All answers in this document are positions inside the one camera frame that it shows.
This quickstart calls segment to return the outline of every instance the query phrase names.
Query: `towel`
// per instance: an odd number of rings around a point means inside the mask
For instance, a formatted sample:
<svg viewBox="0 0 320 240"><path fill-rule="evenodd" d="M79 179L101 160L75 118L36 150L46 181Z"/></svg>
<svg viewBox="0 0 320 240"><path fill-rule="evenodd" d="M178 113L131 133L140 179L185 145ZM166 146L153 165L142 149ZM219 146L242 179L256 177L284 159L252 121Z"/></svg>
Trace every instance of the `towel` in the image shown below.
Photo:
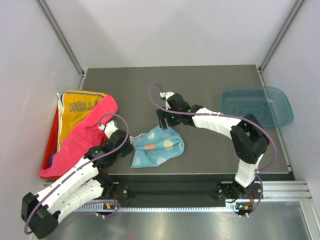
<svg viewBox="0 0 320 240"><path fill-rule="evenodd" d="M101 144L104 132L99 130L99 119L103 114L116 113L118 105L110 95L105 96L88 114L88 116L76 125L69 136L64 139L61 150L52 159L52 166L41 169L39 175L42 178L60 177L69 171L80 158L93 146ZM106 124L112 116L106 116L101 123Z"/></svg>
<svg viewBox="0 0 320 240"><path fill-rule="evenodd" d="M172 128L162 130L156 126L149 133L130 137L135 148L132 169L157 167L185 150L181 136Z"/></svg>
<svg viewBox="0 0 320 240"><path fill-rule="evenodd" d="M58 145L60 151L62 142L69 136L71 130L88 116L91 110L106 96L105 93L68 90L58 93Z"/></svg>

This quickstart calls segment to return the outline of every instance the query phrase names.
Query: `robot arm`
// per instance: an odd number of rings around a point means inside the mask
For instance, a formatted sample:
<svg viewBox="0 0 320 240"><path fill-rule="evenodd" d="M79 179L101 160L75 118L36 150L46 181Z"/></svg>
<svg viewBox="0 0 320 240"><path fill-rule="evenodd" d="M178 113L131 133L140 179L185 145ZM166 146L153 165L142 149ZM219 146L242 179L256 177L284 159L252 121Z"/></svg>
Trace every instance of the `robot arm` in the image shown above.
<svg viewBox="0 0 320 240"><path fill-rule="evenodd" d="M134 147L128 139L116 152L90 162L117 148L127 134L119 130L114 121L110 121L106 126L100 126L100 129L108 137L104 144L90 148L72 169L46 189L35 195L29 192L23 197L21 218L25 222L36 205L43 201L28 225L38 239L50 235L67 215L83 204L96 198L108 199L113 194L113 181L103 173L103 170L112 166L119 157L131 153Z"/></svg>
<svg viewBox="0 0 320 240"><path fill-rule="evenodd" d="M189 112L204 115L182 115L165 112L158 109L157 115L159 125L162 129L174 127L180 123L204 128L225 135L233 142L235 152L239 159L235 182L243 192L255 180L255 171L262 159L269 141L266 136L253 125L241 119L224 117L220 112L214 112L200 105L189 106L178 93L162 92L161 99L165 100L165 108L176 112ZM259 124L258 120L251 114L245 118Z"/></svg>

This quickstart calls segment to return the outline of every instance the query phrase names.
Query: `translucent blue container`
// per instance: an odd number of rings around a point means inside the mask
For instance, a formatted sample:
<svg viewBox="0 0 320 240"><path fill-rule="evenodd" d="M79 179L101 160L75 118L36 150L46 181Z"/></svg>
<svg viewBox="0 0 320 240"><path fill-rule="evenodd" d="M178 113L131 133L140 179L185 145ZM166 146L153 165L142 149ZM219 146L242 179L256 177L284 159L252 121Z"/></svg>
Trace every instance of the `translucent blue container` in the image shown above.
<svg viewBox="0 0 320 240"><path fill-rule="evenodd" d="M220 94L220 110L229 115L252 114L264 128L283 127L294 119L285 93L270 86L225 88Z"/></svg>

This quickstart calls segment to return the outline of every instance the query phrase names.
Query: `blue polka dot cloth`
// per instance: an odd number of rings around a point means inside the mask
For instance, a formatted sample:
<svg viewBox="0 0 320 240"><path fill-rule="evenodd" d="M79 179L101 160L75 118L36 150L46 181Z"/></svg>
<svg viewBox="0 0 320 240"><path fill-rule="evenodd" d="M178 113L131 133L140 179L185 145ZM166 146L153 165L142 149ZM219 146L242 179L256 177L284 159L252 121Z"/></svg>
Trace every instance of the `blue polka dot cloth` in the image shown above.
<svg viewBox="0 0 320 240"><path fill-rule="evenodd" d="M185 150L181 136L170 127L162 130L156 126L148 133L131 136L130 141L135 148L132 169L157 167Z"/></svg>

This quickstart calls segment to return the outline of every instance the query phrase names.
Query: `red basket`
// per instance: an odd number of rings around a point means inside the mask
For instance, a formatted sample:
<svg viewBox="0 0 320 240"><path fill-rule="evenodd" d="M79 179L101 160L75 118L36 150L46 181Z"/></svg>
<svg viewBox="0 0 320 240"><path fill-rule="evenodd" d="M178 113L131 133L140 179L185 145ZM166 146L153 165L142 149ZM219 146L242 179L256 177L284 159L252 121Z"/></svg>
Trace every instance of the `red basket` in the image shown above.
<svg viewBox="0 0 320 240"><path fill-rule="evenodd" d="M57 152L57 146L58 146L58 131L59 131L59 111L58 108L55 111L54 119L53 119L53 124L51 127L51 132L50 136L48 139L48 143L46 145L46 150L42 162L41 169L47 169L50 167L50 157L52 154ZM104 136L102 139L103 143L104 141L107 140L107 137ZM50 177L41 177L42 179L58 179L61 176L50 176Z"/></svg>

